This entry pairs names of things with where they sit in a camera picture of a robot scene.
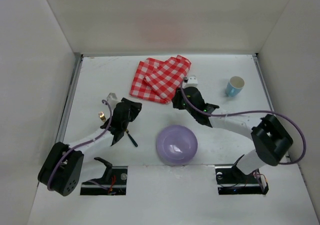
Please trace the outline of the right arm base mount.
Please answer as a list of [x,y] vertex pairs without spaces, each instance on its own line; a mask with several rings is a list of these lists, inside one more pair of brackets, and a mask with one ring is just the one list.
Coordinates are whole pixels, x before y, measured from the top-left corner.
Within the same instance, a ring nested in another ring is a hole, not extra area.
[[231,164],[215,166],[215,178],[219,195],[266,195],[269,183],[259,169],[248,175]]

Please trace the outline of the purple plastic plate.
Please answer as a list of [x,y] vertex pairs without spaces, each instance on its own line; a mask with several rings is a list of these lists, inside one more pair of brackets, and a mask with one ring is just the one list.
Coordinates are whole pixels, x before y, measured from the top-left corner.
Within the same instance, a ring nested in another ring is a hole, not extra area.
[[169,165],[186,165],[197,153],[198,140],[189,128],[170,125],[157,135],[155,146],[162,162]]

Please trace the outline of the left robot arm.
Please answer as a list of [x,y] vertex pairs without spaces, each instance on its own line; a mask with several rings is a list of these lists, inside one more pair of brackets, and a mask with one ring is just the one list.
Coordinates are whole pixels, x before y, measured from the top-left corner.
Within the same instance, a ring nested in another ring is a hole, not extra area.
[[141,112],[142,103],[126,98],[118,100],[114,93],[101,102],[109,109],[109,118],[99,113],[103,125],[78,141],[59,141],[52,146],[37,176],[49,191],[65,197],[80,183],[109,180],[113,165],[98,154],[123,138],[129,123]]

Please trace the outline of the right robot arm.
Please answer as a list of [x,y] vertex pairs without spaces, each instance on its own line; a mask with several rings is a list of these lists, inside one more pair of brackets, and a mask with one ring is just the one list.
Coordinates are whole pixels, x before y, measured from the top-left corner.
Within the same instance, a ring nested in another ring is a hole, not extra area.
[[231,167],[236,178],[247,176],[265,165],[277,166],[293,144],[292,137],[271,114],[262,118],[225,115],[218,105],[206,103],[194,87],[177,88],[173,107],[186,110],[201,125],[242,135],[253,142],[254,150],[242,155]]

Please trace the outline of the red white checkered cloth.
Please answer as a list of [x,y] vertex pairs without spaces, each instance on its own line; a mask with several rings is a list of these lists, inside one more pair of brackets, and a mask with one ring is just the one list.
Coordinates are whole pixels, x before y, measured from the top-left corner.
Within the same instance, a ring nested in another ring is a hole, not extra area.
[[140,61],[129,94],[138,99],[167,104],[187,76],[191,64],[189,59],[181,55],[165,61],[151,57]]

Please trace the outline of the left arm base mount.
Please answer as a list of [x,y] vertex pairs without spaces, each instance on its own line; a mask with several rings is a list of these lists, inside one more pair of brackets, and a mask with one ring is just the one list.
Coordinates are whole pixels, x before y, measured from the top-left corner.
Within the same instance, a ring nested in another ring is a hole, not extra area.
[[124,196],[128,167],[114,166],[101,157],[85,163],[80,175],[81,196]]

